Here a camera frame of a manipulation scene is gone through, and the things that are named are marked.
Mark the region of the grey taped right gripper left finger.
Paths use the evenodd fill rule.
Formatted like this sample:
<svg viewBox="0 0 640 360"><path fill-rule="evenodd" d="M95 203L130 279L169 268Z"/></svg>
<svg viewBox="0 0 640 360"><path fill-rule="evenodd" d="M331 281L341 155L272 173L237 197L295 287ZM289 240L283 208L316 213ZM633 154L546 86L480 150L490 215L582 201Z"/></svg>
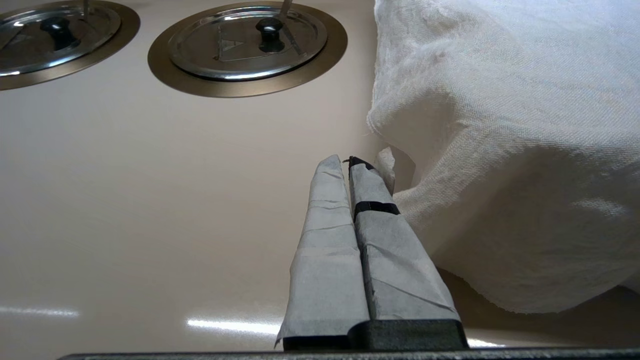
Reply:
<svg viewBox="0 0 640 360"><path fill-rule="evenodd" d="M286 351L349 349L349 332L370 320L361 251L338 155L318 163L290 265L276 342Z"/></svg>

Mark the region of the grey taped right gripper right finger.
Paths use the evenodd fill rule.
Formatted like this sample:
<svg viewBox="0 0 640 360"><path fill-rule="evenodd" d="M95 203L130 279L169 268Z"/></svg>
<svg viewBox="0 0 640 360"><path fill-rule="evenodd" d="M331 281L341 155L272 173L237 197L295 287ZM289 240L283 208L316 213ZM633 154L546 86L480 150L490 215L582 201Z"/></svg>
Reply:
<svg viewBox="0 0 640 360"><path fill-rule="evenodd" d="M382 175L358 157L350 157L348 164L369 314L350 328L350 343L367 351L468 349L450 290Z"/></svg>

